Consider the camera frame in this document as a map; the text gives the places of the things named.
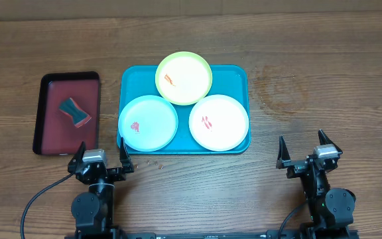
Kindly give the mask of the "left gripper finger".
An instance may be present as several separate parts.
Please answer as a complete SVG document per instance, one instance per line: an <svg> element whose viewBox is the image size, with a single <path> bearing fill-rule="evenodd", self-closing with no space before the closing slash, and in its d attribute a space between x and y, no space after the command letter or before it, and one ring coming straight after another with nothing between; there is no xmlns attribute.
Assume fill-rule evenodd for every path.
<svg viewBox="0 0 382 239"><path fill-rule="evenodd" d="M73 158L68 164L68 172L75 173L78 165L83 163L83 156L86 151L86 143L83 141L79 146L77 152L74 154Z"/></svg>
<svg viewBox="0 0 382 239"><path fill-rule="evenodd" d="M135 171L134 164L127 152L126 144L123 137L120 138L119 160L122 164L123 174L133 173Z"/></svg>

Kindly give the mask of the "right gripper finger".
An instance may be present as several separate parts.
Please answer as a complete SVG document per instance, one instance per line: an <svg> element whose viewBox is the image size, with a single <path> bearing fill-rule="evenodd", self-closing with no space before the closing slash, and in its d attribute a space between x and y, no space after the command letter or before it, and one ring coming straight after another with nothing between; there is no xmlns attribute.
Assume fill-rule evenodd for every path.
<svg viewBox="0 0 382 239"><path fill-rule="evenodd" d="M336 148L336 150L339 154L343 153L343 151L324 133L324 131L322 129L318 130L318 138L319 138L321 145L331 144Z"/></svg>
<svg viewBox="0 0 382 239"><path fill-rule="evenodd" d="M287 145L285 143L284 137L281 135L279 137L279 153L276 162L277 169L287 168L291 163L291 158L288 153Z"/></svg>

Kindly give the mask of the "light blue plastic plate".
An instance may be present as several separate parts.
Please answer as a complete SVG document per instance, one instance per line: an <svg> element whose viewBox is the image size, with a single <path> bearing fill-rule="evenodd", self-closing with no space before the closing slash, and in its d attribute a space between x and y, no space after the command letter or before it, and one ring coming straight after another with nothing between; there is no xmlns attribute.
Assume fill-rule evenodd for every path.
<svg viewBox="0 0 382 239"><path fill-rule="evenodd" d="M160 96L146 95L130 101L118 119L118 132L126 145L140 152L167 146L178 129L173 105Z"/></svg>

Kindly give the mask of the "red and green sponge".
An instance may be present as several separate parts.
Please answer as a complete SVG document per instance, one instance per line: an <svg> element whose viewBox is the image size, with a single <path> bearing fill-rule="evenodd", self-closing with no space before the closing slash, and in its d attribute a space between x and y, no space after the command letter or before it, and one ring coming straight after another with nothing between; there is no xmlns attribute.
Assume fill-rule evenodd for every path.
<svg viewBox="0 0 382 239"><path fill-rule="evenodd" d="M91 120L91 115L86 113L73 98L68 98L63 101L58 108L63 114L66 114L72 119L76 128L82 127Z"/></svg>

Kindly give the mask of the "white plastic plate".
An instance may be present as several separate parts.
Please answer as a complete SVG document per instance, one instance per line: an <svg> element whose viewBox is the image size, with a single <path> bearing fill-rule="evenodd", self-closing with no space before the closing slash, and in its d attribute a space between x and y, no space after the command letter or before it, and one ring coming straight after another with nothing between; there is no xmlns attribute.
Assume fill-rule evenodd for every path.
<svg viewBox="0 0 382 239"><path fill-rule="evenodd" d="M241 144L249 132L249 116L236 99L215 94L201 99L188 120L194 140L210 151L229 151Z"/></svg>

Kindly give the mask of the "yellow-green plastic plate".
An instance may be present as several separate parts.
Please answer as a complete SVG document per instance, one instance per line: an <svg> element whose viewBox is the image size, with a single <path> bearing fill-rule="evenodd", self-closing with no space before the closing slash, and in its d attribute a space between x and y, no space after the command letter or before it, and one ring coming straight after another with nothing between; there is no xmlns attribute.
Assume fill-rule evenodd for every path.
<svg viewBox="0 0 382 239"><path fill-rule="evenodd" d="M187 106L204 98L212 87L213 74L200 55L180 51L166 56L157 66L155 86L172 104Z"/></svg>

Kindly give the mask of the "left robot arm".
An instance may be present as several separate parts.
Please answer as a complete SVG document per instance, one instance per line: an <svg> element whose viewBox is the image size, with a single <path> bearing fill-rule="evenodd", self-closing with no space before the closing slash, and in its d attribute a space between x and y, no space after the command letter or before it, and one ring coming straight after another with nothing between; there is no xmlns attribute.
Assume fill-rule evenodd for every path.
<svg viewBox="0 0 382 239"><path fill-rule="evenodd" d="M88 191L79 194L71 204L76 231L72 238L126 239L127 234L113 224L114 183L124 181L127 173L134 171L134 165L121 142L120 167L109 168L103 149L87 150L81 143L68 164L68 172L88 186Z"/></svg>

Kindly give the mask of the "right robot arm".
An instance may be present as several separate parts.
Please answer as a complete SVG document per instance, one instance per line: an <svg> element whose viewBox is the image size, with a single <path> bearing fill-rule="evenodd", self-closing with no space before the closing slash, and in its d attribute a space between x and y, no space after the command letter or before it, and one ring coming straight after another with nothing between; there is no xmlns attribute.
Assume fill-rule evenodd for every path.
<svg viewBox="0 0 382 239"><path fill-rule="evenodd" d="M338 160L343 151L324 133L318 131L319 146L305 159L293 161L290 158L283 136L279 137L279 153L276 168L286 169L286 177L299 178L302 183L305 202L296 207L284 219L277 238L358 238L356 230L350 230L356 197L347 189L332 188L327 173L338 167ZM288 220L302 207L307 206L311 221L300 225L287 236L284 232Z"/></svg>

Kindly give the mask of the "black and red tray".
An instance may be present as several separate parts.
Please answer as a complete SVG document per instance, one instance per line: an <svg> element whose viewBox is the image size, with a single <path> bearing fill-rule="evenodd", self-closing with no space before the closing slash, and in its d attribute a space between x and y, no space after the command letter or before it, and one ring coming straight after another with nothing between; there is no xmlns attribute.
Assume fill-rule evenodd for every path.
<svg viewBox="0 0 382 239"><path fill-rule="evenodd" d="M32 150L37 155L65 155L77 152L84 141L87 149L98 146L101 81L95 71L46 74L40 82ZM68 98L91 120L76 128L58 108Z"/></svg>

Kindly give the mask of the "teal plastic serving tray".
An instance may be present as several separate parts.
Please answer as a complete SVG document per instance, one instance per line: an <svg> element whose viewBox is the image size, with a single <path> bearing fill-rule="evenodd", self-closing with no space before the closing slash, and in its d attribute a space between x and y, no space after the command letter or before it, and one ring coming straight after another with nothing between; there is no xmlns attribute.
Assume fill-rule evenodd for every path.
<svg viewBox="0 0 382 239"><path fill-rule="evenodd" d="M222 94L237 100L247 113L250 112L247 75L241 67L232 64L213 64L212 87L209 95ZM145 95L158 95L155 86L156 65L136 65L124 71L121 78L119 111L130 101ZM178 129L173 140L152 155L210 155L210 151L199 145L188 127L192 106L174 106L178 115Z"/></svg>

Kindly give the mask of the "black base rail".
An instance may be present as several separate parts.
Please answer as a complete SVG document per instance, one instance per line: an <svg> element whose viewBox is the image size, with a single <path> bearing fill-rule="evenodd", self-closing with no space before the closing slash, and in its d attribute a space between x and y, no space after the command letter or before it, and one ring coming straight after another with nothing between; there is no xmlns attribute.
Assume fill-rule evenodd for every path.
<svg viewBox="0 0 382 239"><path fill-rule="evenodd" d="M278 238L278 230L268 230L264 233L227 233L227 234L155 234L150 232L142 233L128 233L120 235L117 238L128 239L276 239ZM73 238L114 238L112 236L65 236L65 239ZM298 230L283 230L281 232L282 239L297 239L304 238L300 235ZM350 230L351 239L359 239L359 235L356 230Z"/></svg>

